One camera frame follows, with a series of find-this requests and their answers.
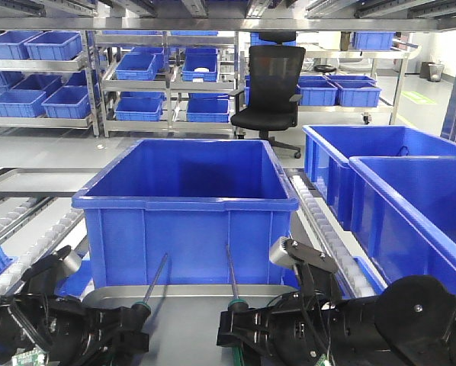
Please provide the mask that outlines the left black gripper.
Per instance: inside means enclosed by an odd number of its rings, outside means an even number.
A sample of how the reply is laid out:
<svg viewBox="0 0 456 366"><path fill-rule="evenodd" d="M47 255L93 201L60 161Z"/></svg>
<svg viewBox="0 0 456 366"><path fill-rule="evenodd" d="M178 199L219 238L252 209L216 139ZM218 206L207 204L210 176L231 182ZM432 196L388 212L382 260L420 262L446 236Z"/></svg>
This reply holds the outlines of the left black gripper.
<svg viewBox="0 0 456 366"><path fill-rule="evenodd" d="M89 307L71 297L22 297L28 338L59 365L133 365L149 351L150 306Z"/></svg>

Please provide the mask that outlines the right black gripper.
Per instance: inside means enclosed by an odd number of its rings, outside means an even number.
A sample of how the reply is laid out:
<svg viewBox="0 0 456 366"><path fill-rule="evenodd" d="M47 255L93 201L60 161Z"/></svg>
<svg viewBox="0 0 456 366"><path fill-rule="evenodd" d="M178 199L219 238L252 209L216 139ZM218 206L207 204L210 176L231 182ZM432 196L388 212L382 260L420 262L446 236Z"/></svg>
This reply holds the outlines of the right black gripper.
<svg viewBox="0 0 456 366"><path fill-rule="evenodd" d="M331 312L345 302L341 294L305 298L284 293L266 307L242 298L220 313L216 344L233 350L235 365L349 365L348 346L337 336Z"/></svg>

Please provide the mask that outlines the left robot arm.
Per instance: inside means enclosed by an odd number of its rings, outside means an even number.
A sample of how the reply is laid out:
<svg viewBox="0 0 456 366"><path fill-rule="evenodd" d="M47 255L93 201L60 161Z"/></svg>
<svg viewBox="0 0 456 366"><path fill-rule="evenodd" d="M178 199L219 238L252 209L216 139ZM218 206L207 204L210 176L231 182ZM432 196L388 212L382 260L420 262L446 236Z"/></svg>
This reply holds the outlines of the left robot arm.
<svg viewBox="0 0 456 366"><path fill-rule="evenodd" d="M0 365L35 348L56 365L134 365L149 351L150 307L90 307L76 297L0 296Z"/></svg>

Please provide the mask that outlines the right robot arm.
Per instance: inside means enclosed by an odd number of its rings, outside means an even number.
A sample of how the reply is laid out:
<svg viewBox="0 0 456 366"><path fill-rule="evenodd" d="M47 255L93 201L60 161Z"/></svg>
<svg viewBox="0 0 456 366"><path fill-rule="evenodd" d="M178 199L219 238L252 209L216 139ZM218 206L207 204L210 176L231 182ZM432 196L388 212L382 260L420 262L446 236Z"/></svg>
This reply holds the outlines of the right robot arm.
<svg viewBox="0 0 456 366"><path fill-rule="evenodd" d="M456 365L456 295L413 275L334 303L298 291L259 308L234 300L220 314L217 346L233 348L238 365Z"/></svg>

